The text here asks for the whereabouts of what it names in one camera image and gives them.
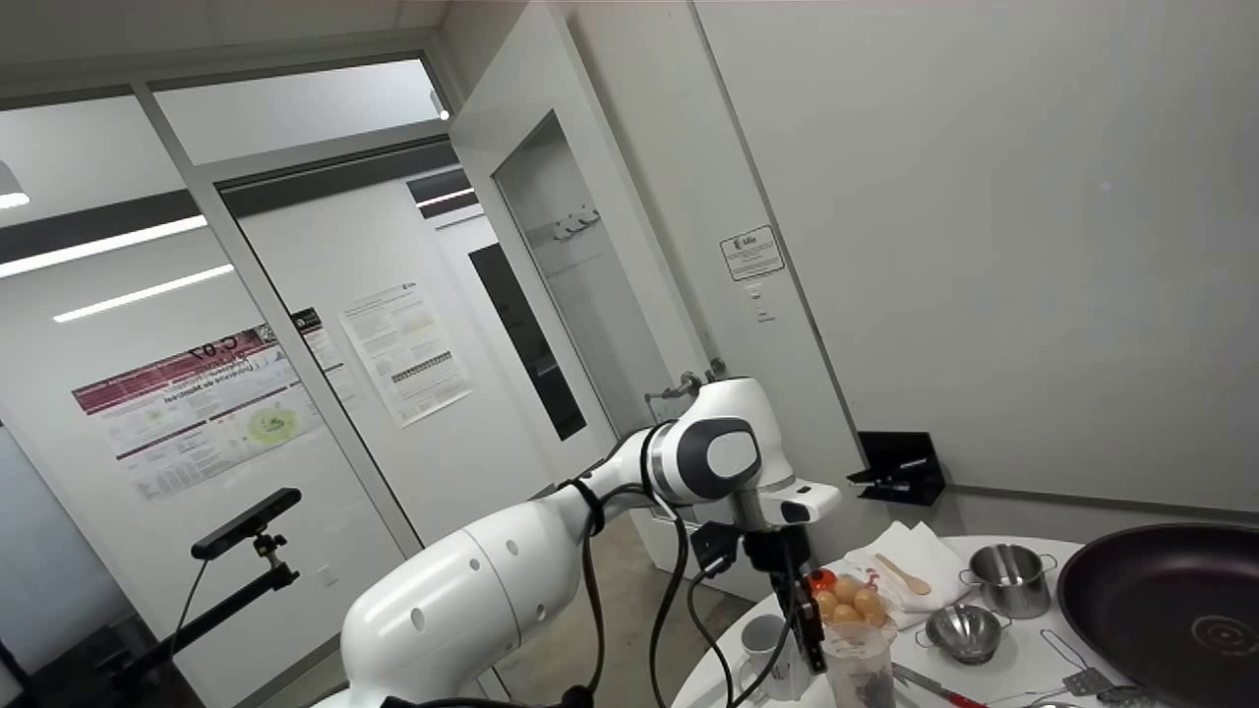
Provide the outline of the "clear jar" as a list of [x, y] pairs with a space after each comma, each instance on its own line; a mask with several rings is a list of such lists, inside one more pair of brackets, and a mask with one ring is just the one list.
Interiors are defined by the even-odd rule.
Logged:
[[822, 649], [835, 708], [896, 708], [890, 644], [881, 627], [828, 624]]

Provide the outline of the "white mug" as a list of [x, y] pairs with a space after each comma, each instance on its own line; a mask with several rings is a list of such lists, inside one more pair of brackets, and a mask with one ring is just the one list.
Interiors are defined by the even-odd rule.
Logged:
[[739, 695], [755, 700], [797, 702], [807, 682], [787, 624], [760, 615], [742, 630], [744, 658], [737, 671]]

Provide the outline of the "wooden spoon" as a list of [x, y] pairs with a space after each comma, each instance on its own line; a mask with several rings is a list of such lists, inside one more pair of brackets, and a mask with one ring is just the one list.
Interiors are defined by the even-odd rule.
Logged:
[[930, 595], [932, 592], [930, 585], [923, 581], [922, 578], [917, 577], [917, 574], [910, 574], [905, 572], [905, 569], [901, 569], [899, 564], [895, 563], [895, 561], [891, 561], [888, 556], [883, 556], [883, 553], [872, 553], [872, 556], [875, 556], [878, 563], [885, 564], [885, 567], [890, 569], [893, 574], [895, 574], [895, 577], [906, 587], [906, 590], [910, 593], [922, 597]]

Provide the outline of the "white cloth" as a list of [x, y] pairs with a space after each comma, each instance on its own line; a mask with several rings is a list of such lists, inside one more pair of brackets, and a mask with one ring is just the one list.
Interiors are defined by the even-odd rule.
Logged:
[[[930, 585], [929, 596], [917, 596], [872, 553], [883, 553], [901, 569], [917, 574]], [[851, 574], [875, 586], [895, 630], [910, 630], [925, 624], [935, 610], [946, 608], [971, 595], [971, 588], [958, 580], [964, 568], [961, 556], [952, 551], [925, 523], [908, 527], [893, 523], [881, 535], [828, 564], [836, 574]]]

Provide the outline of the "small steel strainer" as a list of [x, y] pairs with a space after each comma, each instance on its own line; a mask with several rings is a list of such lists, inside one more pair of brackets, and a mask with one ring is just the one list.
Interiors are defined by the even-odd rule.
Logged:
[[981, 665], [993, 659], [1011, 624], [1013, 619], [980, 605], [954, 603], [929, 615], [917, 631], [917, 644], [939, 649], [959, 664]]

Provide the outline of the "steel pot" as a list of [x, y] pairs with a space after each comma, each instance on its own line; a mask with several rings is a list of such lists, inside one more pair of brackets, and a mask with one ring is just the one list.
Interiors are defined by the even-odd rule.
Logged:
[[1021, 544], [985, 545], [969, 556], [958, 580], [980, 587], [985, 603], [995, 614], [1012, 620], [1037, 619], [1053, 605], [1047, 574], [1058, 569], [1058, 558]]

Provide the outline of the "white door with glass pane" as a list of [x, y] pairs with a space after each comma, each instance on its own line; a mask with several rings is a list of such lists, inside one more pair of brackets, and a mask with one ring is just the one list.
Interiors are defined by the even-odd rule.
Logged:
[[[692, 4], [465, 0], [438, 39], [454, 152], [592, 422], [580, 464], [679, 416], [691, 397], [643, 396], [720, 357], [764, 385], [794, 472], [846, 488], [862, 452]], [[601, 224], [554, 241], [583, 205]], [[734, 282], [720, 242], [765, 224], [786, 268]]]

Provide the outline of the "metal slotted spatula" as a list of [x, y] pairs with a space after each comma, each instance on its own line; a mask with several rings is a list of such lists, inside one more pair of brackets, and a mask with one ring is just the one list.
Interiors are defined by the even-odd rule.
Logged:
[[1069, 677], [1063, 678], [1063, 690], [1071, 695], [1099, 695], [1110, 688], [1115, 688], [1115, 682], [1110, 680], [1102, 669], [1093, 666], [1075, 648], [1058, 635], [1053, 627], [1042, 627], [1039, 635], [1047, 648], [1053, 649], [1066, 664], [1075, 669]]

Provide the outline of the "coat hook rack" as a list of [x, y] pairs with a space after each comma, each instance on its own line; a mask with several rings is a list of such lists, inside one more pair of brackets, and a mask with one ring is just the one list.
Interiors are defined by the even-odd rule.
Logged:
[[599, 226], [601, 220], [598, 207], [583, 205], [579, 210], [572, 210], [572, 213], [554, 220], [550, 237], [558, 242], [567, 242]]

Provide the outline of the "dark frying pan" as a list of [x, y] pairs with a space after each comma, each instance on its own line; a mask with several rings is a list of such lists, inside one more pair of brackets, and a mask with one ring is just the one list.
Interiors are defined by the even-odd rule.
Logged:
[[1058, 607], [1108, 665], [1170, 708], [1259, 708], [1259, 529], [1138, 527], [1058, 569]]

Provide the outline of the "white text poster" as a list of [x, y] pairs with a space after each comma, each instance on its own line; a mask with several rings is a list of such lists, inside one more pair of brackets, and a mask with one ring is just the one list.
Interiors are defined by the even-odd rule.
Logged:
[[404, 282], [342, 306], [342, 331], [398, 427], [468, 397], [472, 379], [436, 306]]

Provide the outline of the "large poster with maroon header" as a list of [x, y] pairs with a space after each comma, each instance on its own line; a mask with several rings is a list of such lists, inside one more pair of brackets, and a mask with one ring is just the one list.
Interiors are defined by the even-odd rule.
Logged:
[[324, 417], [268, 325], [72, 391], [144, 501], [292, 443]]

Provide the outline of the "black wall tray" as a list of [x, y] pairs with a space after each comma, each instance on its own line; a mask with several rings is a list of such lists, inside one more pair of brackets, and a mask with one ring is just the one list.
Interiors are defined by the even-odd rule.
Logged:
[[928, 432], [859, 431], [867, 467], [847, 476], [864, 501], [933, 506], [947, 488]]

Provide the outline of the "red handled knife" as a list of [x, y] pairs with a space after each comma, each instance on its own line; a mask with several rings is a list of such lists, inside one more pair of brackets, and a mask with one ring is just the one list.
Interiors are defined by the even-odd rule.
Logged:
[[973, 698], [969, 698], [969, 695], [946, 688], [940, 684], [940, 682], [935, 682], [928, 677], [922, 677], [922, 673], [913, 671], [913, 669], [899, 663], [894, 661], [891, 664], [891, 669], [893, 677], [895, 677], [898, 682], [903, 682], [905, 685], [922, 688], [932, 695], [938, 695], [938, 698], [949, 703], [954, 708], [990, 708], [990, 705], [980, 700], [974, 700]]

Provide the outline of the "white wall sign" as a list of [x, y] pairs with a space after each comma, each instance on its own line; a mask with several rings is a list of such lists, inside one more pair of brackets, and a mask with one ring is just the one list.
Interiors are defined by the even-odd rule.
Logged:
[[734, 282], [764, 277], [786, 268], [779, 241], [769, 224], [725, 238], [719, 246]]

